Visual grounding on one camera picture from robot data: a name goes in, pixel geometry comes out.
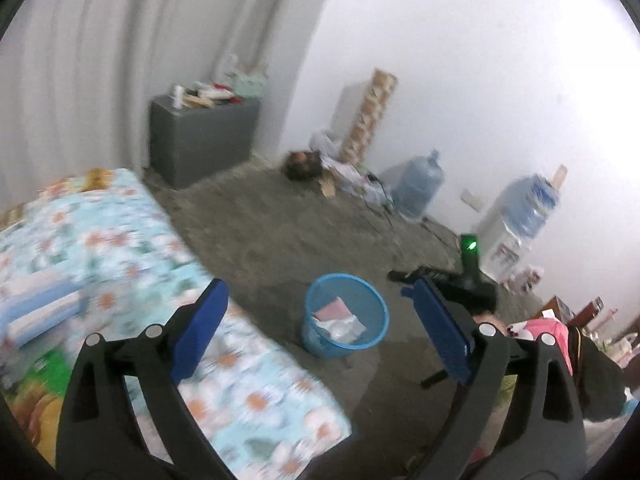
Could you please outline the blue mesh trash bin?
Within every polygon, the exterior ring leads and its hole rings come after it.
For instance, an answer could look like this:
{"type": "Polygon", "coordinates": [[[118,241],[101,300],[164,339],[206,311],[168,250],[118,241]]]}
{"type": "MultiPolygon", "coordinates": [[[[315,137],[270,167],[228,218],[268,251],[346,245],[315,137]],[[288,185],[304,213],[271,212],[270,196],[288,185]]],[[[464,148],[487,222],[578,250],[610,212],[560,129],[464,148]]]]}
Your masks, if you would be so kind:
{"type": "Polygon", "coordinates": [[[302,339],[320,359],[348,356],[376,346],[390,326],[383,297],[362,278],[332,273],[317,278],[305,298],[302,339]]]}

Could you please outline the water dispenser with bottle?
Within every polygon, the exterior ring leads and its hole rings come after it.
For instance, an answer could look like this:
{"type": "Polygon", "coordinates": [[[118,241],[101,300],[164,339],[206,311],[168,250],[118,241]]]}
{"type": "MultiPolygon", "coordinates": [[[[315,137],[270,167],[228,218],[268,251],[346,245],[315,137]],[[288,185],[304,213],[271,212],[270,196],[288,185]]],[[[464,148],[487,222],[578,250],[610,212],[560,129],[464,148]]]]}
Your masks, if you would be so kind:
{"type": "Polygon", "coordinates": [[[568,169],[561,165],[551,179],[532,174],[510,183],[477,225],[480,270],[503,282],[529,251],[560,203],[568,169]]]}

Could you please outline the blue water jug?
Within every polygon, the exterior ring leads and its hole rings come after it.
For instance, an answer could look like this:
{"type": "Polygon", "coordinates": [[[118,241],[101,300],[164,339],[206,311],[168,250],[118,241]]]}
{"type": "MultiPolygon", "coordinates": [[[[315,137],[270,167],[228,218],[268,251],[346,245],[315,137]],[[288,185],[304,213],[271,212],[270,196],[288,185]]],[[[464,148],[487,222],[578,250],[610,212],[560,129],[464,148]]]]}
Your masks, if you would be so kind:
{"type": "Polygon", "coordinates": [[[444,182],[439,150],[416,156],[408,162],[392,191],[395,210],[408,221],[420,221],[444,182]]]}

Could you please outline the floral blue tablecloth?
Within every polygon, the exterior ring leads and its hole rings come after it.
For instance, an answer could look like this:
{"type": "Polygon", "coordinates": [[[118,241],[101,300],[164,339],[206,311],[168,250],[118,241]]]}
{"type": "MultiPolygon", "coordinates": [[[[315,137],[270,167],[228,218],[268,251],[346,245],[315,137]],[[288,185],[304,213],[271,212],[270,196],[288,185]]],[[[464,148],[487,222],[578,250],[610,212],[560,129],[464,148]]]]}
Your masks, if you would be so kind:
{"type": "MultiPolygon", "coordinates": [[[[9,478],[55,476],[56,438],[86,338],[134,338],[193,304],[215,278],[127,169],[59,180],[1,213],[2,424],[33,463],[9,478]]],[[[170,456],[137,378],[126,377],[142,438],[170,456]]],[[[230,298],[194,374],[178,390],[229,479],[295,479],[349,438],[352,425],[322,382],[250,322],[230,298]]]]}

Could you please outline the brown basket on floor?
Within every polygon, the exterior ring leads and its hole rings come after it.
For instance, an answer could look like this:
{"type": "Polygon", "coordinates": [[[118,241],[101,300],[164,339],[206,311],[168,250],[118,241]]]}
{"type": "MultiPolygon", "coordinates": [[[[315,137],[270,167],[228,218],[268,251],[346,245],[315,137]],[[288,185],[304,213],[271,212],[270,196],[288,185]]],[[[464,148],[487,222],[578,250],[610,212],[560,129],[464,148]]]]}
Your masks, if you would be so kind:
{"type": "Polygon", "coordinates": [[[291,152],[283,172],[288,180],[310,181],[322,176],[322,159],[318,151],[291,152]]]}

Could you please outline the patterned tall box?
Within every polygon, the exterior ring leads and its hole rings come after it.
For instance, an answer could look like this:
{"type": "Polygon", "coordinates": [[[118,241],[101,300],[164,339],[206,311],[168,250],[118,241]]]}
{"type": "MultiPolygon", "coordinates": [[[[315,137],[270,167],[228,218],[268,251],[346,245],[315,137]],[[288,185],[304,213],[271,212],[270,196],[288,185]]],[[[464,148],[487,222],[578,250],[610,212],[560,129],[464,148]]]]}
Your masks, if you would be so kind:
{"type": "Polygon", "coordinates": [[[386,107],[398,85],[398,78],[376,68],[362,98],[352,130],[341,146],[338,160],[344,164],[359,166],[366,157],[375,130],[383,119],[386,107]]]}

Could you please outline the grey cabinet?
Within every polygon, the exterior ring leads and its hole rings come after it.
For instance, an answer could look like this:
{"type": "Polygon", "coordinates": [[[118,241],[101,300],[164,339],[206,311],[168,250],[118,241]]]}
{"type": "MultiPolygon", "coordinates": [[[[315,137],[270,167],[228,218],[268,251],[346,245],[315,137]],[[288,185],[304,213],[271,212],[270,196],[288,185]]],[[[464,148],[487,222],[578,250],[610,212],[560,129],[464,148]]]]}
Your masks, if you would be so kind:
{"type": "Polygon", "coordinates": [[[150,106],[150,166],[180,190],[250,158],[260,111],[258,99],[176,110],[169,96],[150,106]]]}

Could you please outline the clutter on cabinet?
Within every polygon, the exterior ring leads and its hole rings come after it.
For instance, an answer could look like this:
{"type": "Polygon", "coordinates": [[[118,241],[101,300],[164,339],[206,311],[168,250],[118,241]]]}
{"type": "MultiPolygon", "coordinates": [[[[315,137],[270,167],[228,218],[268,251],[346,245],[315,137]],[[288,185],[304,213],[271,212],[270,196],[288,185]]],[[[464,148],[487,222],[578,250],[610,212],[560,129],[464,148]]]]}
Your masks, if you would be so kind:
{"type": "Polygon", "coordinates": [[[169,95],[173,110],[212,108],[260,99],[268,82],[268,65],[248,65],[229,54],[214,70],[211,81],[195,81],[191,87],[174,84],[169,95]]]}

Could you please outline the grey curtain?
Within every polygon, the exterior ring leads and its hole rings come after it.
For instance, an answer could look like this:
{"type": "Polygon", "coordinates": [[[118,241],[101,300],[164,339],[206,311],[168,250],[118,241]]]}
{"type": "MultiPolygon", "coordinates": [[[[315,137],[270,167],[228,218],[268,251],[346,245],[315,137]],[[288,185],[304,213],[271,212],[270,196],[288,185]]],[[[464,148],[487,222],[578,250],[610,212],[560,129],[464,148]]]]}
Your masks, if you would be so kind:
{"type": "Polygon", "coordinates": [[[1,203],[94,167],[148,162],[148,110],[174,84],[264,66],[255,148],[283,129],[326,0],[1,0],[1,203]]]}

